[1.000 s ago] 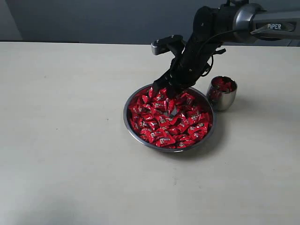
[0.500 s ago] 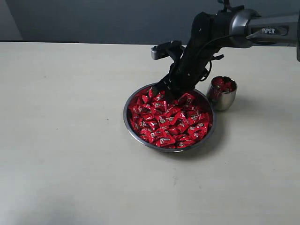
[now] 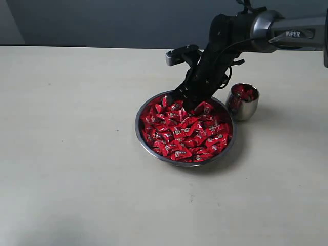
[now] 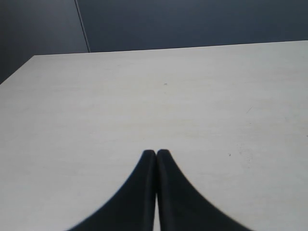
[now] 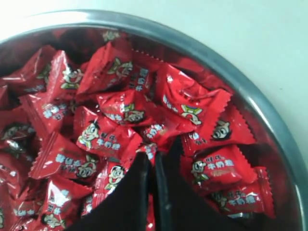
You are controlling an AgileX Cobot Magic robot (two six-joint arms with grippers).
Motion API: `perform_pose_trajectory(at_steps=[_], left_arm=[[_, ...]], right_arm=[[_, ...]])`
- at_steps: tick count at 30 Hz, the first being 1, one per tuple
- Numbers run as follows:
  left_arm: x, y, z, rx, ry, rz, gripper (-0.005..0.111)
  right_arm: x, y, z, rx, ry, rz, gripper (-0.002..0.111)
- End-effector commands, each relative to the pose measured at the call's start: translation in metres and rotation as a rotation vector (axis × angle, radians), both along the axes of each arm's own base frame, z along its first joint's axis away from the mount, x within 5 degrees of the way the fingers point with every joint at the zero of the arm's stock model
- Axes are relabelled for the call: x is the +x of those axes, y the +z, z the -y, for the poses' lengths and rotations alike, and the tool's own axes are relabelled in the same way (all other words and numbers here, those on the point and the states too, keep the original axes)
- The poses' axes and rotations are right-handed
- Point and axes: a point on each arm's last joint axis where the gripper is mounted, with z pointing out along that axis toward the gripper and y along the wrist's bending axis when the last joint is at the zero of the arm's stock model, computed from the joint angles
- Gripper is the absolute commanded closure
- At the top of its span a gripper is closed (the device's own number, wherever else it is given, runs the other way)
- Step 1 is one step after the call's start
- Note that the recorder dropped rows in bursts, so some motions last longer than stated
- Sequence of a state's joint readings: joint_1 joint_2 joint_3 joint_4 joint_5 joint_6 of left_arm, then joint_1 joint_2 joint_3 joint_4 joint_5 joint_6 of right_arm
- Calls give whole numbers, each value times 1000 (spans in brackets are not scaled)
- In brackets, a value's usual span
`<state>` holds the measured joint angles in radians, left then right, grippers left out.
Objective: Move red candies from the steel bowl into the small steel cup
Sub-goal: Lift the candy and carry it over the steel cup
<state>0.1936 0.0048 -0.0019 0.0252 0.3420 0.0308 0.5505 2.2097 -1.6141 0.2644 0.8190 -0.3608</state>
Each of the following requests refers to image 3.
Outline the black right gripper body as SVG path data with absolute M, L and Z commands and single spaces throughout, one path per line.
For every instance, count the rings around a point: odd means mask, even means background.
M 185 80 L 174 91 L 182 94 L 183 101 L 208 100 L 229 80 L 225 72 L 240 54 L 238 45 L 228 45 L 219 50 L 215 50 L 213 45 L 207 45 L 199 62 L 190 68 Z

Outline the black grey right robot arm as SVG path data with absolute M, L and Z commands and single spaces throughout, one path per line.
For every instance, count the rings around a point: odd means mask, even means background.
M 279 12 L 260 8 L 239 12 L 235 16 L 220 14 L 210 25 L 204 51 L 187 45 L 166 53 L 166 63 L 187 63 L 184 81 L 167 95 L 167 103 L 183 101 L 185 110 L 196 108 L 224 88 L 232 66 L 244 60 L 243 52 L 272 53 L 278 49 L 315 48 L 323 51 L 327 65 L 327 14 L 303 18 L 284 18 Z

